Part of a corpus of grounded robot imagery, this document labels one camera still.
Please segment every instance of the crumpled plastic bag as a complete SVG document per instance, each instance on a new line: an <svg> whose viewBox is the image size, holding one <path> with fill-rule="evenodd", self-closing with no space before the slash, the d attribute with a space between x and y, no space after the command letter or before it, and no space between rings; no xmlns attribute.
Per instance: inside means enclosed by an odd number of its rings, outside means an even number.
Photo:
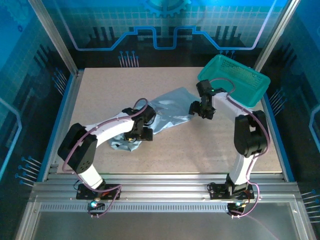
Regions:
<svg viewBox="0 0 320 240"><path fill-rule="evenodd" d="M190 121L194 116L189 115L190 104L199 101L196 97L188 92L184 87L168 92L150 101L148 104L155 110L156 116L154 122L149 126L153 129L153 135L164 129L177 126ZM137 104L136 108L144 106L144 101ZM113 149L133 151L139 147L142 141L127 142L124 134L119 134L108 140Z"/></svg>

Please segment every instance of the metal base plate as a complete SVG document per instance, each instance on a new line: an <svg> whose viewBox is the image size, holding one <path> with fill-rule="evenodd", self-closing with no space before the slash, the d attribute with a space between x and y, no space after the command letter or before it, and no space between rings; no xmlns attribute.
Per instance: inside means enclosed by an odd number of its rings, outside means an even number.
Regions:
<svg viewBox="0 0 320 240"><path fill-rule="evenodd" d="M113 187L118 186L118 184L106 184L105 189L110 189ZM118 189L110 191L108 194L101 196L101 200L112 200L114 199L115 195L117 194ZM118 196L116 197L116 200L120 198L121 192L119 192ZM88 189L85 185L79 184L78 191L76 194L76 199L78 200L93 200L98 196L97 192L91 191Z"/></svg>
<svg viewBox="0 0 320 240"><path fill-rule="evenodd" d="M214 182L209 183L207 185L207 190L210 195L210 200L254 200L255 194L252 185L248 185L246 191L240 192L239 194L235 194L233 196L229 196L229 193L226 189L225 184L216 184Z"/></svg>

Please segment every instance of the plastic basket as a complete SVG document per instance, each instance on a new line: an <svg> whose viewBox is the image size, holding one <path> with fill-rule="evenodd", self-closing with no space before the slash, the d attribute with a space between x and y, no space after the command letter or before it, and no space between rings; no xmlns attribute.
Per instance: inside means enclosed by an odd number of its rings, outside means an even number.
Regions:
<svg viewBox="0 0 320 240"><path fill-rule="evenodd" d="M235 85L230 96L248 108L253 108L260 101L270 84L269 77L221 54L212 58L198 75L199 81L216 78L230 79ZM226 80L213 81L211 86L227 92L233 88Z"/></svg>

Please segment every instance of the gear logo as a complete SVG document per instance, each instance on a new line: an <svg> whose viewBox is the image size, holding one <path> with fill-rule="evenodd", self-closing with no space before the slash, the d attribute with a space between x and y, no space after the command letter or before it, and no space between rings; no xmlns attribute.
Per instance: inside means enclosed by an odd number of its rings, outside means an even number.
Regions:
<svg viewBox="0 0 320 240"><path fill-rule="evenodd" d="M190 3L190 0L143 0L144 8L150 14L155 14L157 17L162 15L164 18L168 15L173 17L174 14L179 14Z"/></svg>
<svg viewBox="0 0 320 240"><path fill-rule="evenodd" d="M6 7L14 21L20 25L29 17L29 3L27 0L0 0L0 6Z"/></svg>

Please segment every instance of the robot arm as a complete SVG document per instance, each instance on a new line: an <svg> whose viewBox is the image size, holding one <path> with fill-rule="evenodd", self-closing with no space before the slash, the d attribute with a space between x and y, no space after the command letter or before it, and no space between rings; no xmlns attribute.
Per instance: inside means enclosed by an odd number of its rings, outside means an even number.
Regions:
<svg viewBox="0 0 320 240"><path fill-rule="evenodd" d="M142 113L130 117L137 112L138 110L132 108L124 109L112 118L116 120L97 128L85 137L82 144L72 154L67 164L89 187L103 189L105 185L105 181L93 165L96 148L99 145L122 133L124 133L125 139L153 140L153 130L145 125L156 116L156 112L148 105ZM72 125L58 149L58 155L65 161L76 142L98 125L99 123L87 126L82 126L79 123Z"/></svg>
<svg viewBox="0 0 320 240"><path fill-rule="evenodd" d="M212 119L215 111L222 112L234 123L234 146L237 150L235 163L227 176L226 184L229 196L248 189L247 172L253 157L261 153L267 146L267 139L259 124L243 109L238 108L227 99L227 92L213 89L208 80L196 85L201 102L193 102L189 114L197 113L202 118ZM252 113L267 130L266 116L263 111L247 111Z"/></svg>

